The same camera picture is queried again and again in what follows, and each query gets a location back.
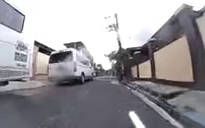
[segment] pole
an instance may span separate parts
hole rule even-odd
[[[115,21],[116,21],[115,30],[116,30],[116,32],[117,32],[118,46],[119,46],[119,49],[122,49],[121,39],[120,39],[120,35],[119,35],[119,23],[118,23],[118,15],[117,15],[117,13],[114,14],[114,17],[115,17]]]

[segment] bus window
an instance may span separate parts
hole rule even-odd
[[[71,51],[52,54],[49,64],[72,61],[73,55]]]
[[[0,0],[0,23],[22,32],[25,16],[4,0]]]

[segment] van tail light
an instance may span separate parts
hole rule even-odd
[[[73,71],[76,72],[77,71],[77,66],[76,66],[76,62],[74,62],[74,68]]]
[[[49,74],[49,65],[47,65],[47,74]]]

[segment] bus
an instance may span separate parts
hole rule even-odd
[[[0,86],[30,77],[30,45],[24,41],[25,15],[0,0]]]

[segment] road marking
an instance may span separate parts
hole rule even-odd
[[[128,115],[131,118],[135,128],[145,128],[145,125],[142,123],[142,121],[139,119],[139,117],[134,111],[130,111]]]
[[[171,117],[165,110],[157,106],[155,103],[147,99],[144,95],[141,93],[131,90],[133,94],[138,96],[140,99],[142,99],[143,102],[145,102],[147,105],[149,105],[154,111],[156,111],[161,117],[163,117],[165,120],[170,122],[173,126],[177,128],[184,128],[178,121],[176,121],[173,117]]]
[[[115,80],[115,81],[111,81],[111,84],[119,85],[119,82]]]

